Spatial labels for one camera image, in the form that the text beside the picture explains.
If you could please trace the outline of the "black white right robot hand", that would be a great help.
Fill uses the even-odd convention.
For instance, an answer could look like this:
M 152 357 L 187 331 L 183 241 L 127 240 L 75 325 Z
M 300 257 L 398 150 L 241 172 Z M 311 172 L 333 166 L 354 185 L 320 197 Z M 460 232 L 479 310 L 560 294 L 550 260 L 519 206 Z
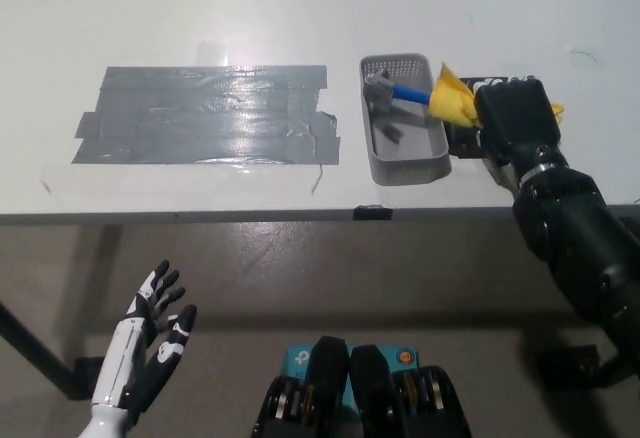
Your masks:
M 517 179 L 544 165 L 566 167 L 561 133 L 542 82 L 524 79 L 484 84 L 474 97 L 480 144 L 498 167 L 511 166 Z

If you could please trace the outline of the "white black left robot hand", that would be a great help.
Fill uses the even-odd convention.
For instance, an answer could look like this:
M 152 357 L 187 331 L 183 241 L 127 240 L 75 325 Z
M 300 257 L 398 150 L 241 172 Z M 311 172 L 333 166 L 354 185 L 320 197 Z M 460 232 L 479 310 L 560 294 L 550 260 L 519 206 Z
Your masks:
M 185 294 L 178 278 L 165 259 L 135 293 L 104 357 L 83 437 L 126 436 L 176 370 L 197 317 L 194 305 L 166 313 Z

